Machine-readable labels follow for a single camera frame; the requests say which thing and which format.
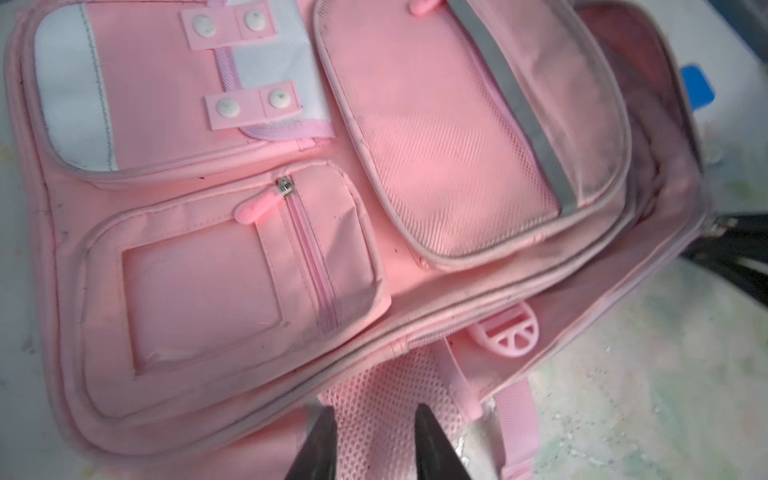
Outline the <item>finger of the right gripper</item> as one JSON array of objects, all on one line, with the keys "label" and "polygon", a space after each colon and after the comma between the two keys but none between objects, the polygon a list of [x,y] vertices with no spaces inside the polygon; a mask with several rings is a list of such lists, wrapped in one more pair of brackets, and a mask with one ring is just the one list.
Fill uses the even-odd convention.
[{"label": "finger of the right gripper", "polygon": [[717,216],[702,234],[722,254],[767,262],[767,213]]},{"label": "finger of the right gripper", "polygon": [[683,257],[729,282],[764,307],[767,306],[766,273],[731,259],[722,259],[706,254],[684,254]]}]

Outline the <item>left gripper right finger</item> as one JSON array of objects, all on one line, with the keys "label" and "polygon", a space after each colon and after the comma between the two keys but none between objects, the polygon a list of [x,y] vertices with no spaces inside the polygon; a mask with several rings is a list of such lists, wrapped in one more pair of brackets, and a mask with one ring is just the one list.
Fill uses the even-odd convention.
[{"label": "left gripper right finger", "polygon": [[424,403],[416,409],[414,439],[418,480],[470,480],[438,420]]}]

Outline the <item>pink student backpack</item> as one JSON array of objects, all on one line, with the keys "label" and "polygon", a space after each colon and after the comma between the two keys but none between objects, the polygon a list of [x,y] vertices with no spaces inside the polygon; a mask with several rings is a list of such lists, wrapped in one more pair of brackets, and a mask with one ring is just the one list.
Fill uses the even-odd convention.
[{"label": "pink student backpack", "polygon": [[7,43],[44,378],[127,478],[342,479],[499,412],[701,233],[691,107],[627,1],[36,1]]}]

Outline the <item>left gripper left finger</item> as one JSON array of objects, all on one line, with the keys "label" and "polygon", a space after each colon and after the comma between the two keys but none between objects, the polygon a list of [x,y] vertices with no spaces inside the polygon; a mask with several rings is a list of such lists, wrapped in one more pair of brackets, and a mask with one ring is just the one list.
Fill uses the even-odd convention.
[{"label": "left gripper left finger", "polygon": [[335,480],[337,446],[335,409],[326,406],[307,435],[285,480]]}]

